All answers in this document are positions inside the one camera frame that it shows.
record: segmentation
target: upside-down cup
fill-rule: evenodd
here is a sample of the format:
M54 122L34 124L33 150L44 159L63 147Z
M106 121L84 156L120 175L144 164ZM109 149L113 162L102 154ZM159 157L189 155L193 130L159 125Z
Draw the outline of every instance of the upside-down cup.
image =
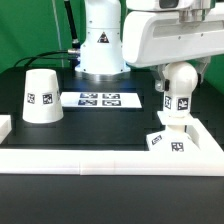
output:
M51 69L32 69L26 72L23 120L52 123L63 118L57 75Z

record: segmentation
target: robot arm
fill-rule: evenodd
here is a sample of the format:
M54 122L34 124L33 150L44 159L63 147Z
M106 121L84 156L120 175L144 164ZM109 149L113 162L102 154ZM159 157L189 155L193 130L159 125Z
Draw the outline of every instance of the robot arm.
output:
M196 59L203 80L211 56L224 53L224 3L212 0L127 0L123 57L134 67L156 66L156 89L166 89L162 68Z
M76 75L111 81L130 71L122 57L119 0L85 0L86 40L81 46Z

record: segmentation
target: black table surface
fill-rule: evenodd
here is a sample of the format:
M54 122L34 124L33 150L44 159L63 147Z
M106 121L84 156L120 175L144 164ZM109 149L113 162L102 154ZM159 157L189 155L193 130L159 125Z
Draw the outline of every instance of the black table surface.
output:
M13 130L2 148L147 150L147 134L160 131L162 94L150 72L94 83L56 69L60 91L135 92L142 109L64 108L48 125L22 120L25 70L0 75L0 114ZM224 147L224 96L206 81L193 94L192 115ZM187 176L0 175L0 223L224 223L224 178Z

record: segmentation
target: white plastic base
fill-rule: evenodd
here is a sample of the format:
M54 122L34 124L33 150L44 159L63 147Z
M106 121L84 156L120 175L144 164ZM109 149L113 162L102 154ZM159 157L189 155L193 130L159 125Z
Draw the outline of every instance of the white plastic base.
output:
M94 74L93 70L90 70L89 73L84 72L84 69L81 68L80 65L76 66L75 68L75 76L82 79L88 79L92 81L117 81L121 79L128 79L130 77L130 67L124 65L123 69L121 71L116 71L115 73L111 73L112 70L108 70L109 74L104 74L102 71L99 71L99 73Z
M148 135L146 141L150 151L186 154L200 150L186 133L174 135L168 131L162 131Z
M0 173L224 176L224 153L198 119L194 119L193 125L187 127L187 133L200 150L138 152L1 149Z

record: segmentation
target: black cable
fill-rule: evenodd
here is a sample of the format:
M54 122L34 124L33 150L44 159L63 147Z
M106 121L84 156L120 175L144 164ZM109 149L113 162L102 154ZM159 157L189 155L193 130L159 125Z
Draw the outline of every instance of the black cable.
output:
M75 27L75 22L74 22L74 17L73 17L73 13L72 13L72 7L71 7L70 0L64 0L64 4L65 4L68 22L69 22L70 31L71 31L71 36L72 36L72 40L73 40L72 47L80 48L80 43L79 43L77 33L76 33L76 27Z
M36 56L36 57L26 57L26 58L22 58L22 59L20 59L19 61L17 61L15 64L14 64L14 66L13 67L16 67L20 62L22 62L22 61L25 61L25 60L32 60L32 62L34 62L35 60L37 60L37 59L48 59L48 60L69 60L69 58L68 57L64 57L64 58L51 58L51 57L44 57L44 56Z
M35 61L39 57L44 57L44 56L54 55L54 54L66 54L66 53L68 53L67 50L59 50L59 51L50 51L50 52L38 54L35 57L30 57L30 60L24 66L28 67L33 61Z

